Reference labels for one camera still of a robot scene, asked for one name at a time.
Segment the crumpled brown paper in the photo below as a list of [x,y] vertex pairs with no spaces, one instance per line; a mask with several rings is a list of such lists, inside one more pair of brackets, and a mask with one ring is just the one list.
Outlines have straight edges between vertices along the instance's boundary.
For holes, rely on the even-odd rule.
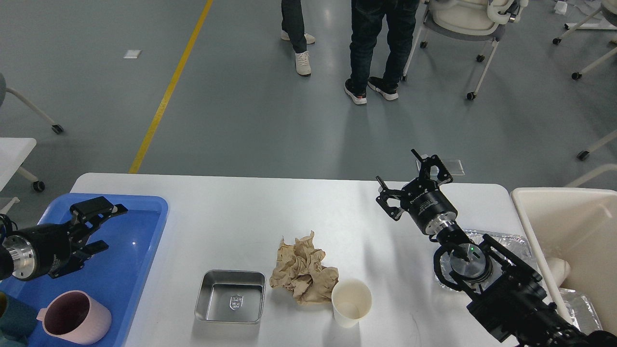
[[332,288],[339,281],[335,267],[323,267],[321,261],[326,253],[313,246],[315,232],[310,236],[296,238],[295,245],[285,244],[276,253],[276,268],[270,277],[272,288],[285,288],[293,292],[300,305],[327,303],[332,301]]

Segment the teal cup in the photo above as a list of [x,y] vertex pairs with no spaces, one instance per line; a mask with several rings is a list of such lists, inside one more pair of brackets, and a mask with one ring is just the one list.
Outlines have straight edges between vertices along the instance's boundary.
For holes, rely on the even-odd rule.
[[36,327],[36,310],[0,291],[0,347],[23,347]]

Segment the mug handle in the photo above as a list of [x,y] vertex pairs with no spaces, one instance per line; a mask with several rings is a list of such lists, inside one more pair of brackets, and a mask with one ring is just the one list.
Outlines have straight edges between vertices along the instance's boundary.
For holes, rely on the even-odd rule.
[[47,314],[47,308],[41,309],[39,313],[36,315],[36,319],[43,321],[43,319],[45,319],[46,314]]

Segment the yellow floor line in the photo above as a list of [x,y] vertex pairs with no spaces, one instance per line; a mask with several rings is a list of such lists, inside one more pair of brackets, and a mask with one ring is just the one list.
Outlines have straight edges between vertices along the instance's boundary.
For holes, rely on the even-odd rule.
[[154,114],[154,118],[152,119],[152,123],[150,123],[150,127],[146,132],[146,136],[144,140],[141,142],[141,146],[139,147],[139,151],[137,151],[137,155],[133,160],[133,164],[131,165],[131,169],[128,171],[129,174],[136,174],[139,171],[139,167],[141,167],[141,163],[146,156],[146,152],[148,151],[148,147],[150,147],[150,143],[152,142],[152,138],[154,137],[154,133],[159,127],[160,120],[163,118],[163,114],[165,113],[165,109],[167,108],[167,104],[169,103],[169,99],[172,97],[173,90],[176,89],[176,85],[178,84],[178,80],[180,79],[180,75],[182,75],[182,70],[184,70],[184,66],[186,65],[186,61],[189,59],[191,55],[191,51],[193,50],[193,46],[195,45],[195,40],[197,40],[197,36],[199,35],[199,31],[204,24],[205,17],[208,15],[208,11],[212,6],[213,0],[208,0],[208,2],[204,6],[204,10],[201,12],[199,16],[199,20],[197,24],[195,24],[195,29],[193,29],[193,33],[189,42],[186,44],[186,48],[184,49],[184,53],[182,53],[182,57],[180,58],[180,62],[176,67],[176,71],[173,73],[172,80],[169,82],[167,86],[167,90],[165,91],[165,95],[163,95],[163,100],[160,101],[159,108],[156,110]]

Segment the white sneaker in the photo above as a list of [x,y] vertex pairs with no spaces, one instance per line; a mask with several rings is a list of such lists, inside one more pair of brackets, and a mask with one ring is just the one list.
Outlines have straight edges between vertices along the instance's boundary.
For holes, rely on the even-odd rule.
[[[315,43],[315,37],[311,34],[304,33],[304,38],[307,39],[307,44]],[[281,40],[290,41],[289,34],[284,30],[281,30]]]
[[296,72],[300,76],[310,76],[309,52],[296,53]]

